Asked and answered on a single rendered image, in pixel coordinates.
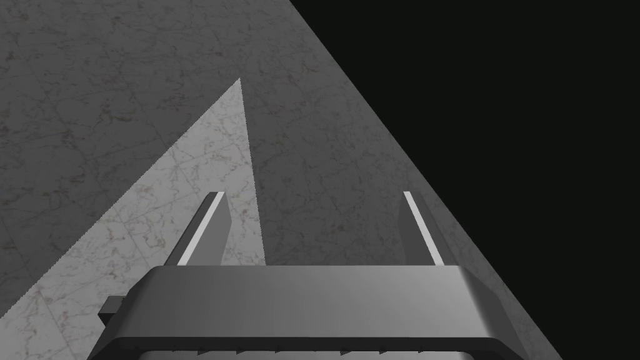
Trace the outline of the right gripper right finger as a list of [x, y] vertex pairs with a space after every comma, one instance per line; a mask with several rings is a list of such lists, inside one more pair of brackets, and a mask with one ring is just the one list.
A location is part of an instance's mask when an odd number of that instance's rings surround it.
[[455, 266], [457, 264], [441, 229], [419, 192], [402, 192], [398, 226], [408, 265]]

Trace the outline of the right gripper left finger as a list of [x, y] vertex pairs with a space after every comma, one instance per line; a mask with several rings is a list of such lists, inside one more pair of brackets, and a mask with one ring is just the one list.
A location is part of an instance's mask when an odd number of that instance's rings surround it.
[[231, 228], [225, 192], [209, 192], [191, 218], [166, 266], [219, 266]]

